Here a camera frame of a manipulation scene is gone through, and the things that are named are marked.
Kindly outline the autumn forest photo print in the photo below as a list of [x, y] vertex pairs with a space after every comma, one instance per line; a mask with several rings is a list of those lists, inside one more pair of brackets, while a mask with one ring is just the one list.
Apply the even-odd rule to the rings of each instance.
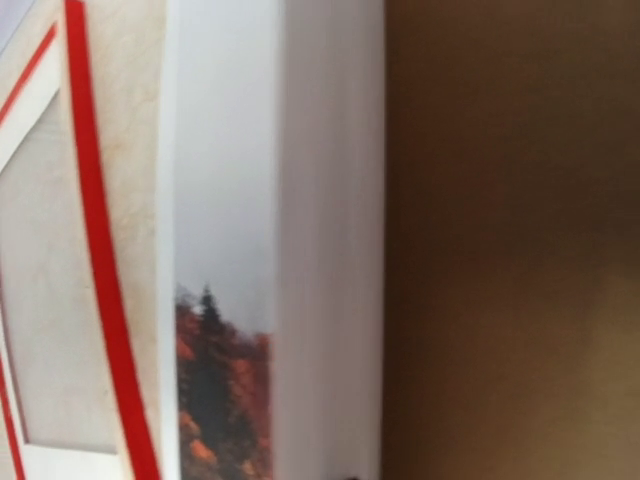
[[384, 60], [380, 1], [168, 4], [165, 478], [379, 477]]

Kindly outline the wooden photo frame red edge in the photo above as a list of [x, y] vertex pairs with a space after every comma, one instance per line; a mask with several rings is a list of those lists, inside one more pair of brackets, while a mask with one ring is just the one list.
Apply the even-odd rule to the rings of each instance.
[[158, 479], [161, 468], [145, 415], [127, 325], [107, 205], [90, 65], [87, 7], [65, 1], [1, 107], [1, 162], [8, 163], [47, 103], [69, 84], [72, 141], [93, 292], [125, 454], [36, 446], [25, 438], [8, 344], [1, 344], [1, 414], [18, 479], [42, 479], [53, 468], [67, 479]]

